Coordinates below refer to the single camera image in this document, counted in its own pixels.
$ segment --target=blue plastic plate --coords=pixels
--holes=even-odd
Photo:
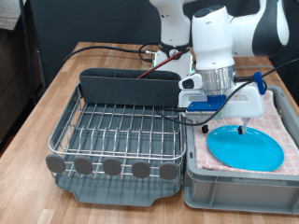
[[[239,134],[237,129],[236,125],[222,126],[207,137],[209,150],[218,160],[234,168],[265,172],[283,163],[283,150],[272,137],[252,128]]]

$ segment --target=gray plastic tray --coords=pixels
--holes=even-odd
[[[299,146],[299,119],[281,88],[274,93],[282,122]],[[262,175],[196,168],[192,127],[187,127],[185,203],[193,208],[299,214],[299,176]]]

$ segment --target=wire dish rack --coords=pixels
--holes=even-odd
[[[46,162],[56,184],[80,202],[150,206],[178,192],[185,139],[185,127],[155,107],[85,104],[78,85]]]

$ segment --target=wooden table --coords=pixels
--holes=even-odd
[[[92,45],[139,48],[79,43],[77,49]],[[236,59],[236,65],[257,64],[270,62],[265,58]],[[90,67],[148,69],[150,64],[142,62],[137,54],[108,49],[83,51],[66,62],[0,159],[1,223],[299,223],[299,216],[192,209],[184,203],[182,190],[173,197],[157,200],[151,207],[78,203],[72,193],[63,192],[45,163],[50,154],[48,139],[78,84],[78,75]],[[243,69],[238,73],[249,76],[255,71]],[[266,81],[280,86],[299,114],[278,74]]]

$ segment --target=pink towel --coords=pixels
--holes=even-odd
[[[259,130],[273,137],[284,151],[283,164],[273,172],[256,172],[232,168],[219,161],[207,147],[207,136],[214,129],[223,125],[242,125],[241,119],[219,119],[212,120],[208,125],[208,133],[202,133],[200,127],[193,128],[194,144],[196,153],[196,166],[198,169],[208,169],[217,171],[232,171],[254,174],[273,175],[299,175],[299,152],[298,147],[285,129],[280,116],[275,109],[273,102],[273,92],[267,91],[264,98],[265,112],[259,119],[251,119],[249,127]]]

